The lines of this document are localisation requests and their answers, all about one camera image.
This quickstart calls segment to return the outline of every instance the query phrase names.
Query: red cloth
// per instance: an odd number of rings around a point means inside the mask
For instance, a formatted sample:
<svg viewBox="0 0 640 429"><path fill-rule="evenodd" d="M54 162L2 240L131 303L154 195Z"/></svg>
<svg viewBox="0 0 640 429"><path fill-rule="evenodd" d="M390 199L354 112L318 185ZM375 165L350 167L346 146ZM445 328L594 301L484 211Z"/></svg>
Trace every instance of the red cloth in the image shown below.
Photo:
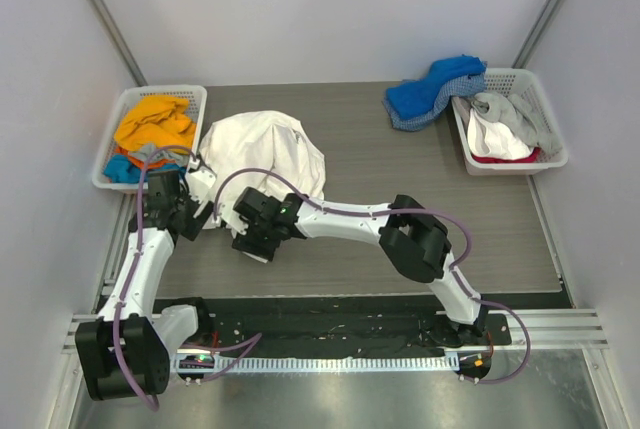
<svg viewBox="0 0 640 429"><path fill-rule="evenodd" d="M478 157L473 154L471 154L471 157L473 157L474 161L479 162L480 164L530 164L532 162L536 162L538 154L540 154L540 148L536 147L530 156L522 159L514 159L513 161L509 161L507 159L496 159L495 157Z"/></svg>

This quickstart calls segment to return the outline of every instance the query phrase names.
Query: laundry basket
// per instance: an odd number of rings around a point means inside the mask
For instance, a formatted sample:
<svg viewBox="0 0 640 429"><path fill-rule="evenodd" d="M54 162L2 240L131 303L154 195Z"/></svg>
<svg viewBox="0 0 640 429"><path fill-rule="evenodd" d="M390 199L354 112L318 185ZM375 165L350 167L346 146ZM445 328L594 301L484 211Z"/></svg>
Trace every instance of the laundry basket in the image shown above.
<svg viewBox="0 0 640 429"><path fill-rule="evenodd" d="M109 159L114 154L116 149L116 143L113 140L113 135L120 124L120 121L133 107L140 102L145 96L151 96L155 94L166 94L169 96L181 97L183 99L189 99L189 107L185 111L185 114L189 116L196 123L196 133L193 138L193 152L198 149L200 142L200 133L202 132L202 122L204 118L204 108L207 102L207 91L202 86L188 86L188 85L174 85L174 86L144 86L135 87L133 89L127 89L122 93L111 114L109 123L105 130L102 142L100 143L100 149L98 150L98 157L93 167L92 180L93 184L100 189L112 189L114 191L121 191L126 193L133 193L137 190L137 184L121 184L113 183L107 176L103 174L104 168L109 162Z"/></svg>
<svg viewBox="0 0 640 429"><path fill-rule="evenodd" d="M532 175L551 167L561 167L567 163L567 150L564 141L558 131L557 123L553 118L551 105L542 90L538 78L525 69L487 69L485 74L487 91L499 92L503 96L518 94L527 101L534 111L542 116L547 128L556 134L562 143L562 149L553 154L540 152L536 162L508 163L508 164L482 164L473 159L467 142L464 123L457 111L454 111L458 133L462 141L464 151L464 163L467 172L472 176L506 176L506 175Z"/></svg>

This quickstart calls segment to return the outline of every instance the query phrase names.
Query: orange towel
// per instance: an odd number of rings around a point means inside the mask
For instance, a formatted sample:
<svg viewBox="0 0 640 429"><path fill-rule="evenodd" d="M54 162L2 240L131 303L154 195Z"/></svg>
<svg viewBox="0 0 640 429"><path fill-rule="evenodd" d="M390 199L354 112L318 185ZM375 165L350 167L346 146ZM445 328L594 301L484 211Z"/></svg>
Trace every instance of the orange towel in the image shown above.
<svg viewBox="0 0 640 429"><path fill-rule="evenodd" d="M126 151L135 152L153 142L156 147L180 145L191 149L196 124L184 112L188 99L167 95L146 96L124 117L113 139ZM186 153L179 149L174 152Z"/></svg>

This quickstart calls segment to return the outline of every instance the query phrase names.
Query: gray cloth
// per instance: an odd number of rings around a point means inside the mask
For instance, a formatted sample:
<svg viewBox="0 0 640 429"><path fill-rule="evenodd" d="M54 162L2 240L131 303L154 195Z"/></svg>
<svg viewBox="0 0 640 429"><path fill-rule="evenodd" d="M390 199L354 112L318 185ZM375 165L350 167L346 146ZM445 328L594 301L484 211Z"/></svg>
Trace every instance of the gray cloth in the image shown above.
<svg viewBox="0 0 640 429"><path fill-rule="evenodd" d="M133 157L134 159L138 159L141 162L145 162L147 158L151 155L153 151L156 150L156 145L153 142L149 142L145 144L136 152L130 152L128 155ZM173 151L160 151L158 154L153 156L150 164L154 162L158 162L162 159L169 159L170 161L175 162L178 166L185 167L189 163L189 156L187 154L178 154Z"/></svg>
<svg viewBox="0 0 640 429"><path fill-rule="evenodd" d="M479 117L488 122L501 122L527 146L539 147L550 154L562 147L542 117L517 94L506 98L496 92L481 92L471 99L471 105Z"/></svg>
<svg viewBox="0 0 640 429"><path fill-rule="evenodd" d="M462 124L464 124L464 130L466 131L469 127L469 120L471 119L471 103L459 96L453 96L451 98L451 106L453 106L453 110L458 113L460 119L462 119Z"/></svg>
<svg viewBox="0 0 640 429"><path fill-rule="evenodd" d="M535 129L538 135L538 147L547 154L555 154L562 149L562 143L558 136L552 133L539 112L534 111L531 105L518 94L511 94L508 98L516 112L522 114Z"/></svg>

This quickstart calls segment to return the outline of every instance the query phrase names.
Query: blue cloth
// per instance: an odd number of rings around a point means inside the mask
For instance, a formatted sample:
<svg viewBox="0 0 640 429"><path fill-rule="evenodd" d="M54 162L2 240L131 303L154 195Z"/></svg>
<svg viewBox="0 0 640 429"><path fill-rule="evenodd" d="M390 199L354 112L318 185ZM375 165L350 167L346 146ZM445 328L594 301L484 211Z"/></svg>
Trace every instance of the blue cloth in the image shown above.
<svg viewBox="0 0 640 429"><path fill-rule="evenodd" d="M387 89L387 100L401 119L412 119L433 108L440 89L447 82L461 76L483 74L485 70L485 65L477 57L442 59L431 64L424 79Z"/></svg>
<svg viewBox="0 0 640 429"><path fill-rule="evenodd" d="M382 101L382 103L389 113L389 117L391 118L391 125L394 129L414 132L424 129L433 121L435 121L436 118L445 110L447 104L449 104L449 98L451 96L475 96L477 93L485 92L486 90L487 84L484 80L484 74L479 74L477 76L458 77L442 86L442 89L440 89L440 92L438 93L438 96L433 103L432 110L421 116L413 117L406 120L403 120L400 117L400 115L396 112L396 110L386 98Z"/></svg>
<svg viewBox="0 0 640 429"><path fill-rule="evenodd" d="M180 169L182 174L186 172L184 167L180 167L177 164L165 164L157 169L151 169L149 172L167 171L169 169ZM129 159L127 159L127 156L116 154L107 162L103 174L111 179L111 182L138 184L138 182L140 182L140 172L140 168L132 164Z"/></svg>

